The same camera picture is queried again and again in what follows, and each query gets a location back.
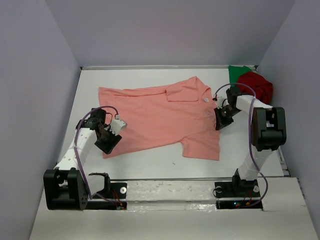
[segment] white wall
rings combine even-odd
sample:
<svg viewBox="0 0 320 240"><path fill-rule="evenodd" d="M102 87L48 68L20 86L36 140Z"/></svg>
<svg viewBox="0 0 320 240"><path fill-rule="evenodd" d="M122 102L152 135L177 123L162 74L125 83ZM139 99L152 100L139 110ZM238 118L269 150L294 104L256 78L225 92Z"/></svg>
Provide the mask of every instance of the white wall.
<svg viewBox="0 0 320 240"><path fill-rule="evenodd" d="M258 64L294 0L46 0L81 66Z"/></svg>
<svg viewBox="0 0 320 240"><path fill-rule="evenodd" d="M300 178L320 236L320 1L297 0L258 67L274 83L273 105L286 114L283 146L290 173Z"/></svg>
<svg viewBox="0 0 320 240"><path fill-rule="evenodd" d="M80 69L44 0L0 2L0 239L29 239Z"/></svg>

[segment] pink cloth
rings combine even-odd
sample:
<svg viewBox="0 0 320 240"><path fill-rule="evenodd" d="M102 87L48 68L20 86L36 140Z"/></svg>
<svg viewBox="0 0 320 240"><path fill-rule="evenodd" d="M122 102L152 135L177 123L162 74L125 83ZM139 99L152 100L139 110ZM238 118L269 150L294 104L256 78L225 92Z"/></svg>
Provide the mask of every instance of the pink cloth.
<svg viewBox="0 0 320 240"><path fill-rule="evenodd" d="M196 76L147 88L100 87L99 102L116 107L128 124L120 133L122 140L104 158L180 142L184 157L219 160L217 106L210 87Z"/></svg>

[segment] purple cable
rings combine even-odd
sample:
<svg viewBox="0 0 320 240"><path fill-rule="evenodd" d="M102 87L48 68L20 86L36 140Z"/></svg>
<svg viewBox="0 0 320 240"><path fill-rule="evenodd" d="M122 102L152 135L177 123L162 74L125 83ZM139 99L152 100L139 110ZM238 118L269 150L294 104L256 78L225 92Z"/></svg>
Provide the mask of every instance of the purple cable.
<svg viewBox="0 0 320 240"><path fill-rule="evenodd" d="M251 160L256 168L256 170L260 173L261 177L264 179L265 181L265 191L263 193L263 195L260 197L260 199L258 201L256 201L255 203L252 203L250 205L246 205L246 206L243 206L242 208L250 208L252 206L255 206L257 205L258 203L260 203L262 201L262 199L264 199L264 197L266 196L267 192L268 192L268 188L269 188L269 184L268 184L268 180L267 178L265 177L265 175L263 175L262 172L260 172L260 168L258 166L258 164L256 163L255 161L255 158L254 158L254 155L252 153L252 144L251 144L251 122L252 122L252 112L253 112L253 108L254 108L254 102L255 102L255 99L256 99L256 92L248 85L246 84L243 84L243 83L239 83L239 82L233 82L233 83L227 83L221 87L218 88L217 91L215 91L215 98L217 97L217 93L219 92L220 89L224 88L225 86L229 86L229 85L232 85L232 84L235 84L235 85L242 85L242 86L245 86L247 87L248 89L251 90L251 92L253 93L253 96L254 98L252 99L251 101L251 104L250 104L250 108L249 108L249 118L248 118L248 127L249 127L249 153L250 153L250 157L251 157Z"/></svg>
<svg viewBox="0 0 320 240"><path fill-rule="evenodd" d="M78 136L79 136L79 132L80 132L80 129L81 129L81 126L82 124L84 123L84 121L86 120L86 117L89 116L90 114L92 114L93 112L99 110L99 109L104 109L104 108L110 108L110 109L114 109L115 112L116 112L116 115L118 115L118 110L113 107L113 106L99 106L99 107L96 107L96 108L93 108L90 112L88 112L82 119L81 121L79 122L78 124L78 127L76 129L76 132L75 132L75 137L74 137L74 152L75 152L75 158L76 158L76 161L78 163L78 166L79 166L79 169L80 169L80 172L81 172L81 175L82 175L82 178L83 178L83 181L84 181L84 185L85 185L85 188L88 192L88 195L89 195L89 199L92 199L92 195L91 195L91 191L90 191L90 187L89 187L89 183L88 183L88 180L87 180L87 177L85 175L85 171L84 171L84 168L81 164L81 161L80 161L80 156L79 156L79 153L78 153L78 149L77 149L77 141L78 141Z"/></svg>

